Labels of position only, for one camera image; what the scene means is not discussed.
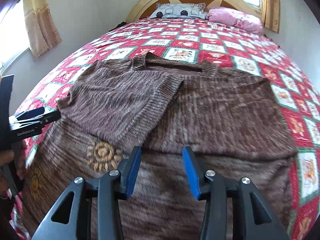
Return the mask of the person's left hand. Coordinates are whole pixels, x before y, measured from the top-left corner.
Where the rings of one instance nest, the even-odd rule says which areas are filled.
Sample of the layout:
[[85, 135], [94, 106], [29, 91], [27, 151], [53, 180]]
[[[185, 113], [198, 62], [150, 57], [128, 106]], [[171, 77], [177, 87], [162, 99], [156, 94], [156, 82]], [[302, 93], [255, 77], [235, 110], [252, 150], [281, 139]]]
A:
[[25, 141], [13, 144], [13, 149], [1, 150], [1, 198], [7, 197], [10, 190], [16, 196], [24, 187], [26, 175]]

